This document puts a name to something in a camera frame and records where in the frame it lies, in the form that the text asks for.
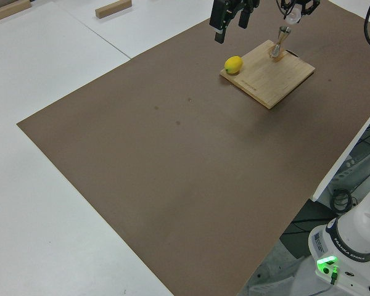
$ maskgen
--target label on robot base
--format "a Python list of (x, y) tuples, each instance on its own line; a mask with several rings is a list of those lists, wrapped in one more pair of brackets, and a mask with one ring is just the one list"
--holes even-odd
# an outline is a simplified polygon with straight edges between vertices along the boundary
[(325, 241), (323, 240), (322, 231), (313, 236), (313, 245), (318, 257), (321, 257), (326, 253), (327, 247)]

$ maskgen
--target jigger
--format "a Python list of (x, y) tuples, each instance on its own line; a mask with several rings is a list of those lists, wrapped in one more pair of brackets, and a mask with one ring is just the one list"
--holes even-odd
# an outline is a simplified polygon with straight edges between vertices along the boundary
[(287, 26), (279, 27), (278, 42), (276, 43), (276, 45), (271, 50), (271, 54), (270, 54), (271, 57), (278, 57), (279, 56), (279, 53), (281, 51), (281, 44), (288, 37), (288, 35), (290, 34), (291, 31), (292, 30)]

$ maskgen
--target cable connector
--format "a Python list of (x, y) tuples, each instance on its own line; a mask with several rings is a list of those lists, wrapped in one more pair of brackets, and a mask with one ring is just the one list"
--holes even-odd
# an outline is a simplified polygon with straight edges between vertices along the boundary
[(339, 273), (337, 272), (337, 266), (335, 266), (335, 267), (333, 267), (333, 272), (332, 272), (332, 276), (331, 276), (331, 278), (332, 278), (331, 285), (334, 285), (338, 276), (339, 276)]

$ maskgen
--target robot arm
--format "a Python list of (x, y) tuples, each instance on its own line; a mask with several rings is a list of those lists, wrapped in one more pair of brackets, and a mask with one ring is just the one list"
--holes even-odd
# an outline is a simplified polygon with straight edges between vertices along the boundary
[[(289, 3), (286, 3), (286, 0), (281, 0), (279, 9), (284, 15), (284, 19), (290, 14), (296, 4), (302, 7), (302, 15), (311, 14), (319, 5), (320, 0), (312, 1), (312, 5), (307, 7), (311, 0), (290, 0)], [(259, 2), (260, 0), (214, 0), (210, 25), (213, 26), (216, 31), (215, 41), (223, 43), (226, 29), (230, 21), (239, 11), (241, 11), (239, 26), (246, 29), (249, 17), (253, 9), (259, 6)]]

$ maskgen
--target yellow lemon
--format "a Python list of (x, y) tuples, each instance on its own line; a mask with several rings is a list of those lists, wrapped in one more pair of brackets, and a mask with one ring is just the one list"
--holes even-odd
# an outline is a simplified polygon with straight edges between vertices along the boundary
[(238, 71), (240, 71), (242, 67), (242, 59), (235, 55), (234, 57), (230, 57), (225, 63), (224, 63), (224, 69), (226, 70), (226, 73), (228, 74), (235, 74)]

